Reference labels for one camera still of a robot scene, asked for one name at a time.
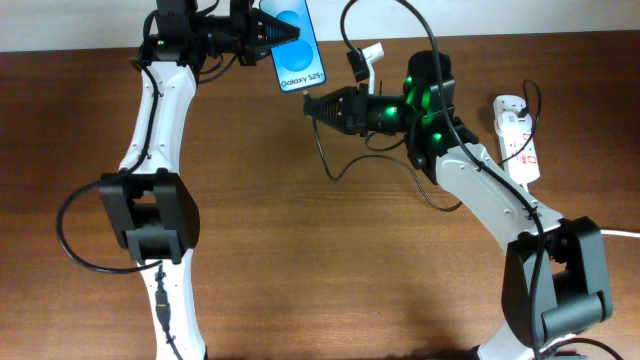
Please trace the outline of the blue Samsung Galaxy smartphone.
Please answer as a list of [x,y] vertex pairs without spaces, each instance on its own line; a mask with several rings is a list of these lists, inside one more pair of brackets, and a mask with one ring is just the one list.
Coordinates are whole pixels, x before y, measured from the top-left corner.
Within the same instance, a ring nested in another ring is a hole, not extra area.
[[280,90],[292,93],[322,85],[326,75],[306,0],[261,0],[259,8],[300,30],[296,41],[272,49]]

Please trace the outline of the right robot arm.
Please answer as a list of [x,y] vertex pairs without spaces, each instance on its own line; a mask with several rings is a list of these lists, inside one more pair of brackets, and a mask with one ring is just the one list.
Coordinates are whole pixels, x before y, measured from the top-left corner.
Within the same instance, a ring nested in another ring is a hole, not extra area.
[[349,86],[306,95],[303,111],[348,135],[403,134],[412,165],[500,245],[505,322],[473,358],[553,359],[613,313],[601,229],[588,217],[565,218],[517,185],[455,116],[454,89],[449,57],[425,50],[410,58],[402,94]]

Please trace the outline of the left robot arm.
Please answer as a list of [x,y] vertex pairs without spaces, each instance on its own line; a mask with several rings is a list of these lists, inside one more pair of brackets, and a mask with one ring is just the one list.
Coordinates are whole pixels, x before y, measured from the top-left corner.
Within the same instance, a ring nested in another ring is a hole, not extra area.
[[145,18],[132,60],[143,82],[133,137],[117,172],[101,177],[99,193],[131,272],[143,278],[159,359],[208,356],[192,287],[200,215],[180,176],[186,117],[204,63],[230,55],[253,66],[300,33],[250,1],[232,2],[227,16],[194,1],[159,1]]

